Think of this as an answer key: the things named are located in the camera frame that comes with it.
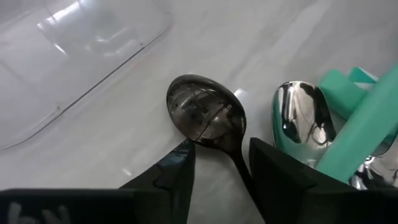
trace spoon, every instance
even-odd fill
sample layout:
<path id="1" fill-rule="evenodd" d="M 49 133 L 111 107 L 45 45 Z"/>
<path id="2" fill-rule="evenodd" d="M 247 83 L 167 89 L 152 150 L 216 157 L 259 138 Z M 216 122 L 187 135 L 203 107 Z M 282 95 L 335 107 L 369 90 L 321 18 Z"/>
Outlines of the spoon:
<path id="1" fill-rule="evenodd" d="M 273 99 L 275 146 L 314 168 L 336 137 L 321 90 L 307 82 L 282 84 Z"/>
<path id="2" fill-rule="evenodd" d="M 185 137 L 229 155 L 262 215 L 253 179 L 242 156 L 246 115 L 239 100 L 209 78 L 182 75 L 170 84 L 166 102 L 174 125 Z"/>

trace white countertop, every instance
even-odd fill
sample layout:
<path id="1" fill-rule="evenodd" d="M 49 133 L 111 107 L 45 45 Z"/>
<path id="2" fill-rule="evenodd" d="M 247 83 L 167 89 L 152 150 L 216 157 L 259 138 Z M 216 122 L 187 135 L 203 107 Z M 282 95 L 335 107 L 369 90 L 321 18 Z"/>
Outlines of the white countertop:
<path id="1" fill-rule="evenodd" d="M 272 142 L 271 99 L 330 68 L 382 74 L 398 59 L 395 0 L 172 0 L 172 26 L 28 141 L 0 151 L 0 188 L 118 188 L 184 137 L 167 114 L 177 76 L 250 96 L 250 137 Z M 189 223 L 261 223 L 226 155 L 197 150 Z"/>

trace black spoon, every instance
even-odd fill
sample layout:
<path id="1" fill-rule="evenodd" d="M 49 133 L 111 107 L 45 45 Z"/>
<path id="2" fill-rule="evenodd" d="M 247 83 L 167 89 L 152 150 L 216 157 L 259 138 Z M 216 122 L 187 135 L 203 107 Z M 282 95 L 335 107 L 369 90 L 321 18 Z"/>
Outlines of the black spoon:
<path id="1" fill-rule="evenodd" d="M 262 215 L 253 179 L 242 156 L 246 115 L 239 100 L 213 80 L 182 75 L 170 84 L 166 102 L 174 125 L 185 137 L 229 155 Z"/>

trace spoon handle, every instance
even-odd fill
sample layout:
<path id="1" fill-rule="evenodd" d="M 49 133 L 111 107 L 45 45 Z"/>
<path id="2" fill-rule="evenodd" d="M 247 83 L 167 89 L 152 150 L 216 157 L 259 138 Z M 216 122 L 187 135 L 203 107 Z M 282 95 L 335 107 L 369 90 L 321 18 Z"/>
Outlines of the spoon handle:
<path id="1" fill-rule="evenodd" d="M 251 177 L 248 167 L 246 166 L 246 163 L 244 162 L 243 156 L 241 154 L 230 154 L 229 155 L 234 162 L 242 180 L 243 183 L 246 187 L 246 189 L 249 192 L 250 197 L 252 198 L 254 204 L 256 205 L 257 209 L 259 210 L 260 215 L 262 216 L 262 219 L 265 221 L 265 216 L 263 214 L 260 201 L 257 198 L 256 195 L 256 190 L 254 188 L 254 181 L 253 178 Z"/>

